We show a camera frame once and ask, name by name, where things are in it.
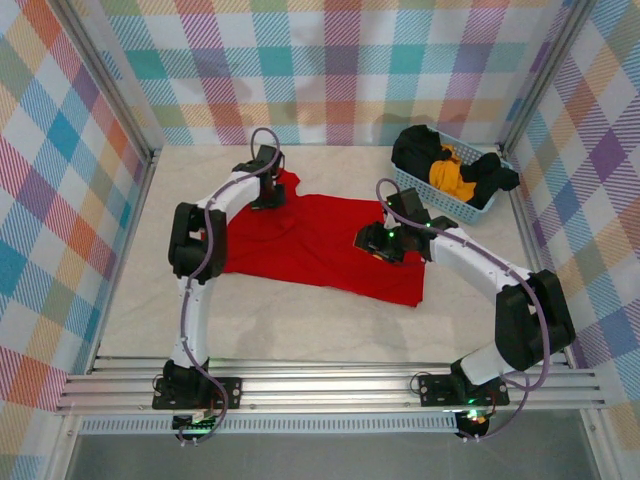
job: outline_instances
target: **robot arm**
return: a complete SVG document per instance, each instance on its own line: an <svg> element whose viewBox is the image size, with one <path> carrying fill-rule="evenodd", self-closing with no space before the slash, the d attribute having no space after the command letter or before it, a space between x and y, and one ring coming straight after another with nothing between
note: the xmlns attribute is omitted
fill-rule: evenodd
<svg viewBox="0 0 640 480"><path fill-rule="evenodd" d="M398 223L387 215L384 224L376 222L358 232L357 247L391 263L403 261L408 251L417 251L426 261L454 270L496 306L493 341L451 366L452 373L447 382L455 390L457 404L478 398L478 392L486 391L487 384L497 377L514 370L524 371L540 362L544 355L538 314L530 306L530 299L520 283L487 256L470 248L470 245L478 244L455 222L446 217L432 220L415 189L391 195L387 205L404 218L446 230L466 242L459 243L430 230ZM525 279L540 300L549 330L551 353L570 345L575 339L575 331L557 276L547 270L534 273L491 256Z"/></svg>
<svg viewBox="0 0 640 480"><path fill-rule="evenodd" d="M247 205L254 210L261 210L284 204L284 186L276 182L280 163L284 161L282 152L273 165L268 166L276 153L273 147L261 146L255 160L241 163L233 169L223 184L230 185L228 188L212 193L195 204L181 203L176 207L169 244L169 263L177 276L181 305L185 309L186 345L195 362L205 371L209 363L209 305L216 278L222 274L227 261L227 225ZM258 176L248 176L265 168L267 170ZM212 227L213 251L189 286L189 276L197 271L207 255L209 239L206 238L205 215L209 217ZM189 296L184 302L188 288ZM158 394L154 397L153 408L201 409L211 405L214 396L211 382L194 368L184 349L181 333L177 335L171 358L165 363L162 378L157 381L156 391Z"/></svg>

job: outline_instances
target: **yellow clothing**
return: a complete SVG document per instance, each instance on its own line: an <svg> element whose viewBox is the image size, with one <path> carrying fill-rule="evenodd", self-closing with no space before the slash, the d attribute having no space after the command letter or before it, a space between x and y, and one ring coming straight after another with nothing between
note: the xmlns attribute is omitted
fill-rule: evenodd
<svg viewBox="0 0 640 480"><path fill-rule="evenodd" d="M475 182L465 183L460 175L461 161L456 156L455 149L451 145L442 145L443 149L451 151L451 158L433 162L429 170L429 184L438 190L452 195L463 202L473 198Z"/></svg>

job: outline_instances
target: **gray floor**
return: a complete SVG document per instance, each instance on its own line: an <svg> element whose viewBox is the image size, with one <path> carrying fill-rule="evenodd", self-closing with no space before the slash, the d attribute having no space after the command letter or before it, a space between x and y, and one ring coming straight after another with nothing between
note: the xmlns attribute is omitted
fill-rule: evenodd
<svg viewBox="0 0 640 480"><path fill-rule="evenodd" d="M447 434L225 434L182 449L172 436L86 436L67 480L599 478L578 412L525 412L512 427L480 444Z"/></svg>

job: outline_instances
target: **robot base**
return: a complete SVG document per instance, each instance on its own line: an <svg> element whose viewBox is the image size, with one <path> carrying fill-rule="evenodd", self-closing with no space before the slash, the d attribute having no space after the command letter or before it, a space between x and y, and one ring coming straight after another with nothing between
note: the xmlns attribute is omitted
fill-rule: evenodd
<svg viewBox="0 0 640 480"><path fill-rule="evenodd" d="M206 370L208 360L203 365ZM227 391L230 410L240 408L242 379L216 378ZM222 408L222 394L194 367L184 368L167 361L162 376L154 383L154 410L213 410Z"/></svg>
<svg viewBox="0 0 640 480"><path fill-rule="evenodd" d="M460 388L453 375L420 375L418 390L423 407L460 406L469 408L509 405L507 386L500 378L477 387L472 391Z"/></svg>

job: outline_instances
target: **cloth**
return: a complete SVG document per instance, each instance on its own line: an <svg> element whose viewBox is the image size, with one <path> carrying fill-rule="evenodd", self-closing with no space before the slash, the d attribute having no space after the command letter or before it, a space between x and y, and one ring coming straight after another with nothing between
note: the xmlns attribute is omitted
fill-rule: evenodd
<svg viewBox="0 0 640 480"><path fill-rule="evenodd" d="M415 307L422 301L424 263L411 252L401 265L356 248L356 233L382 221L376 201L298 196L299 178L283 172L286 204L242 210L229 224L227 273L334 287Z"/></svg>
<svg viewBox="0 0 640 480"><path fill-rule="evenodd" d="M442 150L440 134L426 125L404 129L393 144L391 161L400 170L424 182L429 181L429 170L437 160L447 158Z"/></svg>
<svg viewBox="0 0 640 480"><path fill-rule="evenodd" d="M462 178L460 173L462 162L456 156L455 148L452 145L442 145L442 148L451 154L447 160L433 162L429 171L429 184L463 202L471 200L476 184L465 182Z"/></svg>
<svg viewBox="0 0 640 480"><path fill-rule="evenodd" d="M487 153L471 165L461 167L460 173L465 181L477 182L473 198L465 200L477 209L483 209L491 197L498 191L509 191L520 185L520 177L509 168L504 168L500 157Z"/></svg>
<svg viewBox="0 0 640 480"><path fill-rule="evenodd" d="M452 145L426 125L406 128L393 144L391 161L397 168L427 182L477 209L485 207L498 191L520 185L518 174L502 167L495 153L463 165Z"/></svg>

